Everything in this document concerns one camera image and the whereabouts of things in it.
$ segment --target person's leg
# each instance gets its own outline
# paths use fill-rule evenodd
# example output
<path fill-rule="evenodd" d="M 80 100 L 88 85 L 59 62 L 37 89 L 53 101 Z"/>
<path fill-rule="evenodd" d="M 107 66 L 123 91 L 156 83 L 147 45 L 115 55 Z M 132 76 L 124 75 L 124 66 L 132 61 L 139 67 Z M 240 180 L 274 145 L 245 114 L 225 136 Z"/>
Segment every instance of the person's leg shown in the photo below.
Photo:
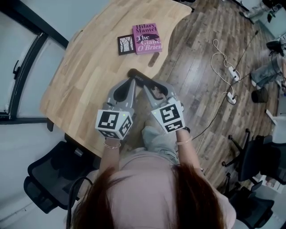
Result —
<path fill-rule="evenodd" d="M 261 2 L 258 6 L 253 7 L 249 12 L 244 12 L 243 15 L 246 18 L 257 21 L 257 18 L 261 17 L 263 13 L 268 10 L 270 10 L 270 8 Z"/>
<path fill-rule="evenodd" d="M 277 58 L 270 61 L 268 64 L 251 72 L 251 79 L 259 86 L 263 87 L 265 84 L 276 80 L 277 73 L 280 73 L 280 68 L 277 64 Z"/>
<path fill-rule="evenodd" d="M 172 161 L 175 165 L 179 163 L 176 146 L 175 132 L 160 134 L 155 127 L 145 126 L 142 130 L 142 137 L 147 151 L 157 153 Z"/>

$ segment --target handle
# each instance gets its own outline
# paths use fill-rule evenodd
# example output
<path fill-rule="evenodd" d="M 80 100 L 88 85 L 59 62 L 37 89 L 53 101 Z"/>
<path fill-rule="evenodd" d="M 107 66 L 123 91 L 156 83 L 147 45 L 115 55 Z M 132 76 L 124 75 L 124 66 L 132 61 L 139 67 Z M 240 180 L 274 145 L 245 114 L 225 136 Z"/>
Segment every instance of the handle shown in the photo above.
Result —
<path fill-rule="evenodd" d="M 14 68 L 13 68 L 13 74 L 15 74 L 14 79 L 17 78 L 17 75 L 18 75 L 18 72 L 19 72 L 19 69 L 20 69 L 20 67 L 18 66 L 17 69 L 15 70 L 15 68 L 16 68 L 16 66 L 17 66 L 17 64 L 18 64 L 18 62 L 19 62 L 19 60 L 17 60 L 17 62 L 15 63 L 15 66 L 14 66 Z"/>

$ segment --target white cable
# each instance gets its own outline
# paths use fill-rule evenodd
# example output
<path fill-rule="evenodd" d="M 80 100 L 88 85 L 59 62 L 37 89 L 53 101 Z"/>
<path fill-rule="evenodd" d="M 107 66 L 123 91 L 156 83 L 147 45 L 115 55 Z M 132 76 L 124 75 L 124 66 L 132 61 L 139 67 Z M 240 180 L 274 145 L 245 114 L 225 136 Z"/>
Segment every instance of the white cable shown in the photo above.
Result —
<path fill-rule="evenodd" d="M 213 45 L 214 45 L 214 47 L 217 49 L 218 52 L 216 52 L 216 53 L 214 53 L 214 54 L 212 55 L 212 57 L 211 57 L 211 59 L 210 59 L 210 66 L 211 66 L 211 68 L 214 70 L 214 72 L 215 72 L 224 82 L 226 82 L 228 85 L 231 86 L 231 84 L 230 84 L 229 82 L 227 82 L 225 79 L 223 79 L 222 76 L 214 69 L 214 67 L 213 67 L 213 65 L 212 65 L 213 57 L 214 57 L 215 55 L 217 55 L 217 54 L 222 54 L 223 57 L 224 57 L 224 61 L 223 61 L 224 66 L 225 66 L 226 68 L 228 68 L 229 65 L 231 65 L 231 66 L 233 67 L 233 69 L 235 69 L 235 67 L 234 67 L 231 63 L 229 63 L 229 62 L 227 61 L 227 56 L 226 56 L 223 52 L 221 52 L 221 51 L 219 50 L 219 41 L 218 41 L 218 39 L 214 39 L 214 40 L 213 40 Z M 236 73 L 237 73 L 237 75 L 238 75 L 238 77 L 239 77 L 238 81 L 240 81 L 240 73 L 239 73 L 237 70 L 236 70 Z M 232 86 L 231 86 L 231 89 L 232 89 L 232 95 L 234 95 L 234 89 L 233 89 Z"/>
<path fill-rule="evenodd" d="M 222 95 L 223 95 L 223 94 L 225 94 L 225 93 L 227 93 L 227 92 L 225 91 L 225 92 L 223 92 L 223 93 L 220 95 L 219 100 L 217 101 L 217 103 L 216 103 L 216 105 L 215 105 L 214 112 L 213 112 L 213 115 L 212 115 L 212 117 L 211 117 L 211 119 L 210 119 L 209 124 L 210 124 L 210 123 L 211 123 L 211 121 L 213 120 L 213 117 L 214 117 L 214 114 L 215 114 L 215 110 L 216 110 L 216 108 L 217 108 L 217 106 L 218 106 L 218 104 L 219 104 L 219 101 L 220 101 L 220 99 L 221 99 Z M 205 131 L 205 133 L 204 133 L 204 137 L 202 138 L 201 144 L 200 144 L 200 146 L 199 146 L 199 148 L 198 148 L 198 150 L 197 150 L 197 154 L 198 154 L 198 151 L 199 151 L 199 150 L 200 150 L 200 148 L 201 148 L 202 142 L 203 142 L 203 141 L 204 141 L 204 139 L 205 139 L 206 132 L 207 132 L 207 130 L 206 130 L 206 131 Z"/>

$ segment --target tree illustration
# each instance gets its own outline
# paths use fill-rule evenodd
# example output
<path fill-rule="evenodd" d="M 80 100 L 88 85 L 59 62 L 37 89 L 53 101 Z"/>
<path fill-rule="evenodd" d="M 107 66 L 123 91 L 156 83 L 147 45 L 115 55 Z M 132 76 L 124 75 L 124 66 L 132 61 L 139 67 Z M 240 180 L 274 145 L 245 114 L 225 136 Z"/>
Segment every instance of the tree illustration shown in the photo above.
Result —
<path fill-rule="evenodd" d="M 126 38 L 127 42 L 128 42 L 128 48 L 129 50 L 133 50 L 133 41 L 132 41 L 132 37 L 128 37 L 129 40 Z"/>
<path fill-rule="evenodd" d="M 125 52 L 125 51 L 131 51 L 131 50 L 133 50 L 132 37 L 121 38 L 120 39 L 120 51 Z"/>

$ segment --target pink book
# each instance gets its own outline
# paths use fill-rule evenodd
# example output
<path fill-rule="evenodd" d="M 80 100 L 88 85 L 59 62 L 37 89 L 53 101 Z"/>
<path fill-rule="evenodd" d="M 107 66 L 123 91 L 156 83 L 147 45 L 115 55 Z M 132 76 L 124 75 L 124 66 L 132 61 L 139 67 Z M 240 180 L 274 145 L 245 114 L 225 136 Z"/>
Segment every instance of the pink book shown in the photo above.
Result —
<path fill-rule="evenodd" d="M 162 51 L 162 44 L 155 23 L 134 25 L 132 29 L 137 55 Z"/>

